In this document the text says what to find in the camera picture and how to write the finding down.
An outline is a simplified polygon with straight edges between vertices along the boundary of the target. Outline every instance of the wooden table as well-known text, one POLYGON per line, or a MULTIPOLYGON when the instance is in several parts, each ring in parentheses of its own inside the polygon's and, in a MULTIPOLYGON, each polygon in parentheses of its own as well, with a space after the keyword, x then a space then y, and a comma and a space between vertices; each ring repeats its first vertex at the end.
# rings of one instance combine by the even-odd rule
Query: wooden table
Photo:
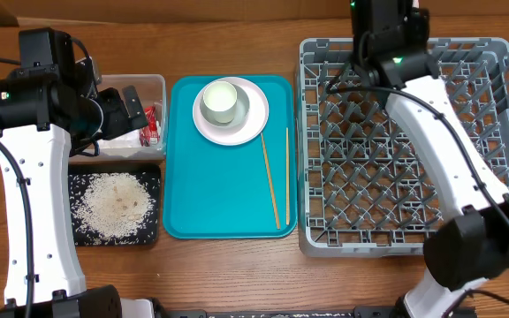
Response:
MULTIPOLYGON (((279 74, 294 83, 302 40, 349 37, 349 20, 263 23, 65 26, 106 74, 159 73, 170 88, 198 74, 279 74)), ((497 36, 509 41, 509 17, 438 18, 432 36, 497 36)), ((18 58, 18 29, 0 28, 0 57, 18 58)), ((0 79, 11 66, 0 64, 0 79)), ((171 238, 151 247, 80 247, 87 287, 114 284, 125 298, 158 297, 168 309, 289 310, 392 305, 415 286, 421 257, 312 259, 298 233, 275 240, 171 238)), ((0 174, 0 306, 7 273, 7 230, 0 174)), ((509 297, 509 270, 485 286, 509 297)), ((509 307, 475 298, 481 317, 509 317, 509 307)))

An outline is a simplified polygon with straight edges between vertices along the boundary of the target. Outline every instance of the plastic crate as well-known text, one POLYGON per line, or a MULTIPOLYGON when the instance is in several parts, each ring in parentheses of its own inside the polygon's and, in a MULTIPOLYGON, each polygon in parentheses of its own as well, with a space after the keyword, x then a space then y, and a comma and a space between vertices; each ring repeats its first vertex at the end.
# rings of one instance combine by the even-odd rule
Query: plastic crate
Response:
MULTIPOLYGON (((352 48, 352 39, 300 45, 300 249, 323 257, 421 254, 443 219, 414 146, 374 95, 347 93, 342 102, 324 93, 352 48)), ((429 49, 471 140, 509 188, 509 43, 441 38, 429 49)), ((340 80, 360 82, 352 71, 340 80)))
POLYGON ((166 100, 166 84, 164 77, 156 74, 124 74, 103 75, 102 83, 97 86, 99 91, 113 87, 121 94, 121 90, 134 85, 143 108, 156 106, 156 121, 159 125, 159 141, 150 147, 137 148, 100 148, 97 157, 76 155, 70 163, 124 161, 124 160, 162 160, 166 156, 166 125, 168 123, 168 101, 166 100))

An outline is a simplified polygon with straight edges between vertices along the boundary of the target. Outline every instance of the pile of white grains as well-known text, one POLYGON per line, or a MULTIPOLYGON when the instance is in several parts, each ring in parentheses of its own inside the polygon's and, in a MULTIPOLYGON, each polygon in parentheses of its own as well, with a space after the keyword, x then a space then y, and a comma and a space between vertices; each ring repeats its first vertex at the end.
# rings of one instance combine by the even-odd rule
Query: pile of white grains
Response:
POLYGON ((99 235, 96 239, 108 241, 125 238, 144 228, 152 207, 147 189, 135 176, 92 174, 86 192, 72 204, 72 214, 80 220, 77 231, 91 231, 99 235))

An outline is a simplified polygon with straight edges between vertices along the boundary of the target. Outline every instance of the clear plastic container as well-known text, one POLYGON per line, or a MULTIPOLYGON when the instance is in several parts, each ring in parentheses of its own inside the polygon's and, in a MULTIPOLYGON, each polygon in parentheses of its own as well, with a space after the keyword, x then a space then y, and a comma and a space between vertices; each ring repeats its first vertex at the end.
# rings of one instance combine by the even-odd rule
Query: clear plastic container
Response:
POLYGON ((166 83, 161 75, 156 74, 126 74, 126 75, 103 75, 103 80, 97 86, 99 91, 109 87, 116 88, 121 94, 124 87, 133 85, 141 100, 143 109, 156 106, 156 121, 158 126, 158 143, 149 147, 136 148, 100 148, 97 157, 85 157, 76 155, 70 158, 71 163, 122 161, 122 160, 162 160, 166 152, 166 124, 168 117, 166 100, 166 83))

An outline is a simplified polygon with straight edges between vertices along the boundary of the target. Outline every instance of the red snack wrapper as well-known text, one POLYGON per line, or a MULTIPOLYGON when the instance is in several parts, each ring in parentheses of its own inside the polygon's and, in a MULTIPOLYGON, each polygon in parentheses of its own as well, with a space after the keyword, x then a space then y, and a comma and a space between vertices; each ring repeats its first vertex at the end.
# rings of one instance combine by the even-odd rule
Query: red snack wrapper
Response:
POLYGON ((158 143, 158 127, 156 127, 156 107, 150 106, 145 109, 145 116, 147 117, 148 126, 139 130, 141 138, 141 145, 143 147, 150 147, 158 143))

